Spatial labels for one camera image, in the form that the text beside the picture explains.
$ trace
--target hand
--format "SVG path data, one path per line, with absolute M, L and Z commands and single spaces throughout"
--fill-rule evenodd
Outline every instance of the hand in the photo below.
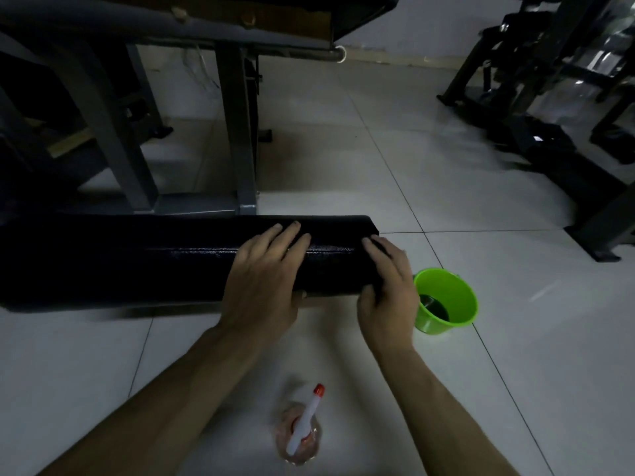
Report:
M 304 234 L 289 248 L 300 223 L 281 231 L 282 226 L 275 224 L 238 249 L 227 277 L 219 328 L 252 331 L 258 340 L 270 344 L 296 320 L 305 294 L 293 293 L 293 283 L 311 236 Z
M 361 333 L 375 356 L 385 351 L 412 349 L 412 332 L 419 307 L 419 295 L 412 283 L 412 269 L 406 253 L 384 237 L 371 236 L 388 252 L 384 254 L 369 239 L 362 244 L 384 280 L 382 293 L 365 286 L 358 299 Z

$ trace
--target person's right hand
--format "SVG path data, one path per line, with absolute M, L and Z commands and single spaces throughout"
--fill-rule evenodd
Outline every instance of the person's right hand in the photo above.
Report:
M 370 350 L 377 356 L 392 350 L 412 349 L 412 332 L 419 307 L 419 295 L 412 283 L 412 269 L 406 253 L 384 237 L 371 236 L 381 244 L 384 254 L 369 239 L 362 244 L 384 280 L 382 293 L 365 286 L 358 299 L 361 333 Z

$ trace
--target dark liquid in bucket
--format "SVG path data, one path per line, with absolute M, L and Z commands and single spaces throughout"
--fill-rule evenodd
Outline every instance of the dark liquid in bucket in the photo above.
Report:
M 437 299 L 432 296 L 421 294 L 419 295 L 419 300 L 421 301 L 421 304 L 423 304 L 424 307 L 433 315 L 439 319 L 449 322 L 448 311 L 445 310 L 443 304 L 441 304 Z

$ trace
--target baseboard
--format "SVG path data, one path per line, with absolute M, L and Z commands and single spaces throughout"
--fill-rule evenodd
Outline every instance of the baseboard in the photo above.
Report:
M 367 50 L 359 47 L 346 47 L 346 57 L 349 60 L 370 61 L 373 63 L 386 63 L 393 65 L 424 66 L 426 68 L 450 68 L 458 70 L 463 62 L 464 56 L 421 56 L 421 55 L 401 55 L 388 53 L 383 50 Z

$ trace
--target person's left hand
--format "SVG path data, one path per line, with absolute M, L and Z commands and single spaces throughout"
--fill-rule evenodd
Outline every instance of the person's left hand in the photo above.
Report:
M 275 224 L 238 249 L 227 277 L 219 328 L 256 331 L 258 339 L 269 344 L 296 320 L 305 294 L 294 293 L 293 283 L 311 236 L 304 234 L 289 248 L 300 223 L 281 231 L 282 226 Z

